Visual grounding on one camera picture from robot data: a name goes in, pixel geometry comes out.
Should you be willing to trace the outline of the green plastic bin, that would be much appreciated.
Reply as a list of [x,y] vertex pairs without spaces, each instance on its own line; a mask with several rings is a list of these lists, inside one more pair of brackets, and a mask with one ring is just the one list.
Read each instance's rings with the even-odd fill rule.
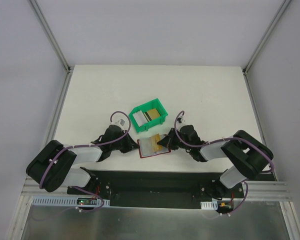
[[134,107],[128,115],[137,133],[146,132],[150,128],[162,125],[168,112],[158,98]]

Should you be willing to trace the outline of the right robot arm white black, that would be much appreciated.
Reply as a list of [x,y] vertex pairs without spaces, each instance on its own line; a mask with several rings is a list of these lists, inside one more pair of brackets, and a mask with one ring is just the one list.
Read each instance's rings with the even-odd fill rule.
[[178,129],[172,128],[157,144],[169,150],[184,149],[201,163],[228,158],[232,167],[213,183],[216,194],[223,198],[244,180],[253,180],[261,173],[274,170],[271,150],[244,130],[238,130],[228,138],[205,142],[200,139],[193,125],[183,125]]

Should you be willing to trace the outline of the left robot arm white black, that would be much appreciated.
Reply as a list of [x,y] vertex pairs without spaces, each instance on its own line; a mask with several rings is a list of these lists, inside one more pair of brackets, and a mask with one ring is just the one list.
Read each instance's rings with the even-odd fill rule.
[[96,183],[91,174],[74,165],[102,162],[113,151],[122,154],[139,149],[130,134],[120,126],[111,124],[90,144],[64,146],[51,140],[26,168],[26,174],[39,184],[40,189],[51,193],[61,186],[78,186],[89,195],[95,191]]

